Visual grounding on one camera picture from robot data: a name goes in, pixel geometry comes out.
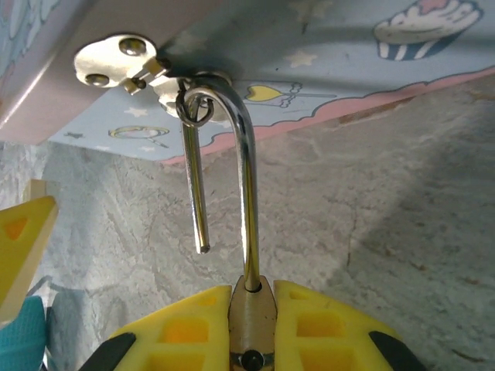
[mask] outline metal shaft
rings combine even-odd
[[[199,104],[192,104],[197,115]],[[200,139],[198,129],[183,124],[184,157],[186,158],[186,174],[189,184],[189,198],[193,210],[194,240],[196,252],[206,254],[210,251],[208,234],[208,216],[204,201],[203,172],[201,171]]]
[[[244,279],[248,291],[260,288],[258,255],[258,197],[254,131],[248,110],[239,95],[222,79],[197,77],[187,90],[185,102],[195,103],[198,97],[209,97],[223,108],[230,118],[237,149],[237,172],[241,193],[241,236],[244,251]],[[200,146],[195,128],[183,125],[184,155],[193,206],[196,246],[210,245],[201,175]]]

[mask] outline rivet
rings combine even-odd
[[[110,79],[101,73],[92,73],[86,76],[86,82],[94,87],[106,87]]]
[[[140,39],[136,39],[135,37],[128,37],[127,39],[123,39],[118,44],[118,48],[124,54],[128,56],[142,56],[146,53],[146,44],[144,41]]]

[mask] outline yellow plastic part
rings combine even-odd
[[[57,213],[51,196],[0,211],[0,328],[22,307]]]
[[[228,371],[231,286],[178,301],[112,335],[136,341],[114,371]]]
[[[385,324],[288,281],[275,281],[275,300],[275,370],[392,371],[368,335],[399,339]]]

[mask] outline hinge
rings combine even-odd
[[[77,79],[86,85],[100,88],[122,86],[134,95],[150,86],[158,96],[165,111],[179,117],[176,98],[180,91],[179,82],[185,85],[199,76],[221,77],[230,84],[225,73],[204,71],[189,77],[171,77],[172,63],[166,58],[157,58],[155,44],[143,36],[120,34],[96,41],[83,47],[74,57]],[[213,122],[227,121],[228,117],[216,103]],[[202,106],[199,116],[205,115]]]

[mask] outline pink edge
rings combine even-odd
[[[407,85],[406,87],[402,87],[397,90],[373,93],[362,98],[343,98],[339,100],[332,100],[317,107],[313,112],[313,115],[310,117],[303,117],[297,121],[279,121],[269,127],[258,126],[254,128],[254,134],[257,140],[261,140],[276,134],[285,133],[287,131],[305,128],[314,124],[321,124],[334,118],[368,110],[370,108],[389,104],[397,100],[415,97],[417,95],[443,89],[444,87],[449,87],[451,85],[465,83],[466,81],[475,80],[493,73],[495,73],[495,67],[490,67],[479,72],[444,77],[431,83],[413,83],[412,85]],[[219,134],[213,139],[213,143],[201,148],[201,154],[208,155],[210,153],[223,151],[232,147],[234,147],[234,134]],[[182,162],[183,159],[184,156],[178,156],[160,162],[163,164],[172,165]]]

